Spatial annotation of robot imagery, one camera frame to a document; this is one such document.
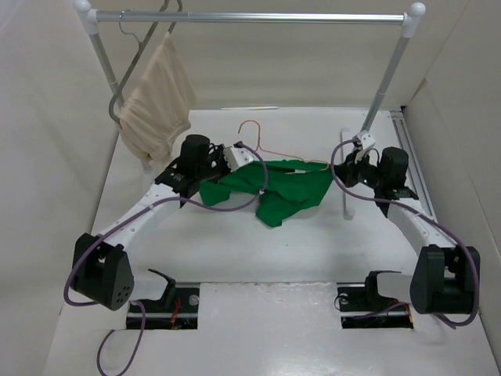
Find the pink wire hanger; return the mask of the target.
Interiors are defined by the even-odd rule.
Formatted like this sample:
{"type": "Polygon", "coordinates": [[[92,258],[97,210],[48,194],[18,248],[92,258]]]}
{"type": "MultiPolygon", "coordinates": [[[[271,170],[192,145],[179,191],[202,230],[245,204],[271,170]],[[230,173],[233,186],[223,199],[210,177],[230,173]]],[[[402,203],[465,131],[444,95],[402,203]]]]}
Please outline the pink wire hanger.
{"type": "Polygon", "coordinates": [[[286,153],[282,153],[282,152],[278,152],[278,151],[274,151],[274,150],[267,150],[267,149],[263,148],[262,144],[261,144],[261,124],[258,121],[255,121],[254,119],[247,119],[247,120],[242,121],[239,125],[237,133],[240,134],[242,132],[243,127],[246,124],[252,124],[256,128],[256,146],[254,149],[255,151],[262,152],[265,154],[271,154],[271,155],[282,157],[282,158],[288,159],[288,160],[297,160],[297,161],[301,161],[304,163],[318,163],[318,164],[321,164],[323,166],[321,168],[321,171],[326,171],[330,167],[330,163],[327,161],[316,160],[316,159],[308,160],[308,159],[304,159],[303,157],[300,157],[297,155],[286,154],[286,153]]]}

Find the green t shirt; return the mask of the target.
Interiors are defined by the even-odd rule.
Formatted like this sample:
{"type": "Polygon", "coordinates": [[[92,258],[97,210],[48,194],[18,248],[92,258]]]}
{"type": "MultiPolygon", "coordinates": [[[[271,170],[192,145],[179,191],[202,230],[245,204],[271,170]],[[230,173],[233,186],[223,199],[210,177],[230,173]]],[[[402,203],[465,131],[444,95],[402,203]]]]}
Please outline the green t shirt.
{"type": "Polygon", "coordinates": [[[321,204],[333,177],[326,165],[299,160],[266,161],[268,182],[261,162],[252,162],[218,182],[200,185],[200,198],[207,206],[227,201],[234,193],[259,194],[256,217],[268,227],[279,227],[298,212],[321,204]]]}

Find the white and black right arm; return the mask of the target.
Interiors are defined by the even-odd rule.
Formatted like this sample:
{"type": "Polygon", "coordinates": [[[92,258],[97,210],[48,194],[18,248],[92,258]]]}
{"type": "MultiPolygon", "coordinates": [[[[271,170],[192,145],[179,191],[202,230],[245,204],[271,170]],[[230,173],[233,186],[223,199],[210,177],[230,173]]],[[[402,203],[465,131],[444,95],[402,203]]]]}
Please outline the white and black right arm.
{"type": "Polygon", "coordinates": [[[449,314],[465,314],[463,321],[451,326],[466,326],[478,314],[480,255],[466,246],[457,235],[427,215],[417,194],[406,185],[408,154],[396,147],[382,151],[377,164],[368,155],[357,160],[349,154],[341,164],[332,164],[334,182],[348,195],[363,184],[373,194],[367,199],[376,204],[416,252],[412,275],[393,271],[373,271],[362,289],[364,303],[380,308],[390,298],[409,303],[419,314],[431,314],[447,321],[449,314]]]}

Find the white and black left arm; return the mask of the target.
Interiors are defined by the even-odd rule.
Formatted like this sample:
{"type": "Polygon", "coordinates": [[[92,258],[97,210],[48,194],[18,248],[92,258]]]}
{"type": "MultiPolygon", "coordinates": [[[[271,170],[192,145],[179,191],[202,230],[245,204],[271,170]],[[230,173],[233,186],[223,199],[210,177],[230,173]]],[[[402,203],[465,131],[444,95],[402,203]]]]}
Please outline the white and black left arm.
{"type": "Polygon", "coordinates": [[[76,291],[88,299],[87,305],[112,311],[134,300],[147,300],[160,311],[169,309],[175,296],[168,277],[153,267],[136,265],[143,245],[169,215],[190,202],[201,183],[219,180],[250,160],[239,147],[216,145],[202,135],[187,136],[180,154],[125,215],[104,231],[77,239],[65,302],[75,306],[69,293],[76,291]]]}

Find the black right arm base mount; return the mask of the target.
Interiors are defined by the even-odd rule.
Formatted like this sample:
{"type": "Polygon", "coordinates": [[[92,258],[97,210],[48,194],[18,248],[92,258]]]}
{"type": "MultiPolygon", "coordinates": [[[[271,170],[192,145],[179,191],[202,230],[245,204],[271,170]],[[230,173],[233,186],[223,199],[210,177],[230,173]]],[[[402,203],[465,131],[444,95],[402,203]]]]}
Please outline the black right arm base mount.
{"type": "Polygon", "coordinates": [[[377,278],[390,270],[371,271],[363,282],[337,282],[334,307],[342,329],[413,329],[409,304],[380,294],[377,278]]]}

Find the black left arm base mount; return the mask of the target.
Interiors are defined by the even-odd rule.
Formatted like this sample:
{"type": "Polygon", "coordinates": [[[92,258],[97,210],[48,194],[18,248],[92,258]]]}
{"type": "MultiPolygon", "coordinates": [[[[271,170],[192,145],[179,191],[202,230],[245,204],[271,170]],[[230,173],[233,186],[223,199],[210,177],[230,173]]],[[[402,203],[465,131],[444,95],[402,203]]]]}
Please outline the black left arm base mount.
{"type": "Polygon", "coordinates": [[[200,284],[178,282],[154,269],[135,277],[132,301],[128,305],[126,328],[147,330],[196,330],[200,304],[200,284]]]}

